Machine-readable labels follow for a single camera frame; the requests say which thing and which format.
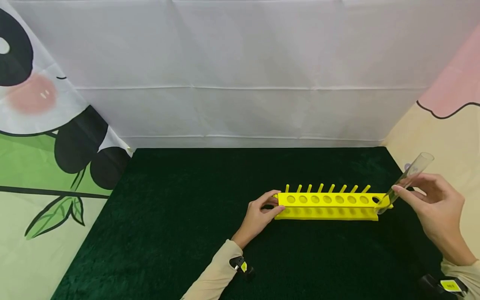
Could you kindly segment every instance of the panda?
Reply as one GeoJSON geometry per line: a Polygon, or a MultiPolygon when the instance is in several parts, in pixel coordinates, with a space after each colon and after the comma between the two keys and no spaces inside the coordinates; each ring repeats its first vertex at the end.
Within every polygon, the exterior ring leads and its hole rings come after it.
{"type": "Polygon", "coordinates": [[[90,164],[94,182],[112,190],[130,156],[113,142],[111,128],[50,56],[37,48],[22,25],[0,9],[0,134],[50,135],[61,170],[75,174],[90,164]]]}

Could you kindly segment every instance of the green tablecloth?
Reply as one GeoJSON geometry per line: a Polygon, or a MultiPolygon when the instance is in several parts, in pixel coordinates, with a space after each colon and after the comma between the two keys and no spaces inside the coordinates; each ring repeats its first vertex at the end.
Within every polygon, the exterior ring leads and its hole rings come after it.
{"type": "MultiPolygon", "coordinates": [[[[386,192],[385,148],[140,149],[53,299],[179,299],[271,189],[309,183],[386,192]]],[[[441,256],[403,201],[371,221],[273,221],[244,251],[257,273],[222,299],[424,299],[441,256]]]]}

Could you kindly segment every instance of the yellow test tube rack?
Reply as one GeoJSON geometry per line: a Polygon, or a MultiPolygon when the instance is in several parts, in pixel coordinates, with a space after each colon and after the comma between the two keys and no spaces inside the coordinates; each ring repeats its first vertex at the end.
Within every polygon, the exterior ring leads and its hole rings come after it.
{"type": "Polygon", "coordinates": [[[367,185],[361,192],[356,192],[358,185],[355,185],[350,192],[345,192],[346,185],[343,185],[340,192],[333,192],[335,185],[332,184],[328,192],[322,192],[324,184],[320,184],[317,192],[311,192],[312,185],[307,192],[301,192],[302,185],[299,185],[296,192],[289,192],[287,184],[285,192],[276,197],[278,205],[285,206],[285,210],[275,217],[275,220],[369,220],[378,221],[376,210],[380,208],[393,208],[390,205],[388,196],[384,193],[367,193],[370,185],[367,185]]]}

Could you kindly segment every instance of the white backdrop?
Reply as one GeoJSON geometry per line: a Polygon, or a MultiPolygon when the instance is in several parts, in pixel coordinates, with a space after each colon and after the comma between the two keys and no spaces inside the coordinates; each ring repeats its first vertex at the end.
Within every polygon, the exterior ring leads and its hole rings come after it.
{"type": "Polygon", "coordinates": [[[479,0],[11,0],[132,147],[378,145],[479,0]]]}

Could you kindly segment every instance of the sleeve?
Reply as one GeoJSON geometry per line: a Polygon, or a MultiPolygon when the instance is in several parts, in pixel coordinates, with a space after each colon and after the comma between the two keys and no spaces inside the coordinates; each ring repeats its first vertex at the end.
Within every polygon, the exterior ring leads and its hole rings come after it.
{"type": "Polygon", "coordinates": [[[236,272],[230,265],[232,258],[243,255],[240,247],[226,240],[205,271],[187,290],[181,300],[217,300],[236,272]]]}
{"type": "Polygon", "coordinates": [[[463,299],[480,299],[480,261],[473,265],[457,266],[444,259],[441,267],[446,276],[457,277],[468,287],[468,294],[463,299]]]}

